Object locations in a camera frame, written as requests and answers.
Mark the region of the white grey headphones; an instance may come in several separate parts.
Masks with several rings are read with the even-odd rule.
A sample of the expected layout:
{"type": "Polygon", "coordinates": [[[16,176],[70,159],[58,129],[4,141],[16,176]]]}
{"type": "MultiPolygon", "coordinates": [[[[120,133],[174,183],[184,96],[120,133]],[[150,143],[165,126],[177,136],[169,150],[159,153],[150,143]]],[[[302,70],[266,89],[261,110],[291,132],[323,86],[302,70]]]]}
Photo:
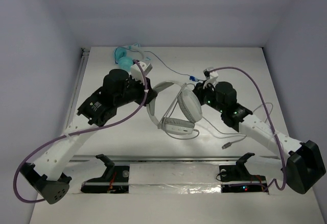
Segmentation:
{"type": "Polygon", "coordinates": [[[153,90],[156,93],[160,93],[173,85],[178,85],[180,90],[161,119],[157,119],[155,116],[156,99],[153,99],[146,105],[150,120],[159,130],[164,131],[168,136],[174,139],[177,139],[178,136],[191,135],[193,132],[199,133],[199,131],[195,129],[195,124],[203,118],[201,105],[196,95],[186,83],[165,81],[157,84],[153,87],[153,90]],[[171,115],[169,115],[170,112],[175,110],[176,106],[179,106],[186,118],[185,120],[172,118],[171,115]]]}

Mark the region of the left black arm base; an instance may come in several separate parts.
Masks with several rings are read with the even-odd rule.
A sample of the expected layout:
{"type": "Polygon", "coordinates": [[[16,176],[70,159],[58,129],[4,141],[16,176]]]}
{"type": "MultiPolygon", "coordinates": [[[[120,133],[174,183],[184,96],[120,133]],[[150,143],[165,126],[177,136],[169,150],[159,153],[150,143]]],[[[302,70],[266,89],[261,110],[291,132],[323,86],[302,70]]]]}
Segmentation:
{"type": "Polygon", "coordinates": [[[92,178],[82,183],[82,193],[112,193],[124,194],[129,193],[129,165],[115,165],[104,154],[96,155],[106,167],[103,174],[98,178],[92,178]]]}

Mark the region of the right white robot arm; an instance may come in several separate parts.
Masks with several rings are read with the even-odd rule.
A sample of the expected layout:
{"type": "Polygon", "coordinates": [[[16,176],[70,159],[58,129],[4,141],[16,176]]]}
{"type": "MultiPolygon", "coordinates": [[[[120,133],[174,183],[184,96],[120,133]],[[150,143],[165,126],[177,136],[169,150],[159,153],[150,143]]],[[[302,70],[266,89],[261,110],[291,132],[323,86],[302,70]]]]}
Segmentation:
{"type": "Polygon", "coordinates": [[[320,149],[315,142],[294,139],[260,120],[237,102],[237,92],[232,84],[198,83],[193,93],[201,105],[208,105],[220,112],[225,125],[255,140],[278,157],[273,159],[246,153],[222,176],[222,181],[235,181],[234,176],[246,180],[262,175],[280,180],[295,192],[305,194],[326,174],[320,149]]]}

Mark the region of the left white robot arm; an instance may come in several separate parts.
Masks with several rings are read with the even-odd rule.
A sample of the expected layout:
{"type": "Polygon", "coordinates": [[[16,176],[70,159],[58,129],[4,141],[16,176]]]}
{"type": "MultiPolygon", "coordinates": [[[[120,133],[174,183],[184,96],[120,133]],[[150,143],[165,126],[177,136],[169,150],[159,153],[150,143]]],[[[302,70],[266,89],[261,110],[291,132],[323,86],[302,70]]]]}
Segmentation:
{"type": "Polygon", "coordinates": [[[68,167],[82,145],[97,131],[126,122],[156,96],[144,71],[133,76],[122,69],[111,70],[102,86],[80,105],[63,134],[35,149],[20,163],[13,179],[16,197],[23,203],[32,203],[18,193],[17,179],[22,175],[42,201],[60,201],[82,172],[68,167]]]}

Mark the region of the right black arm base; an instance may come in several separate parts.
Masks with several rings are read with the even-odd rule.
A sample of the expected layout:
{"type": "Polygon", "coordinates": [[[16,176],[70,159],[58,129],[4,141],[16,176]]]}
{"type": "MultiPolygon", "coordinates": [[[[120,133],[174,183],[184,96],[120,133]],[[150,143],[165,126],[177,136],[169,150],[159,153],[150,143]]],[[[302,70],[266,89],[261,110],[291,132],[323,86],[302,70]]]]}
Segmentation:
{"type": "Polygon", "coordinates": [[[248,159],[252,159],[254,155],[254,153],[246,153],[234,165],[219,166],[216,180],[222,183],[222,193],[268,193],[266,177],[251,175],[245,167],[245,163],[248,159]]]}

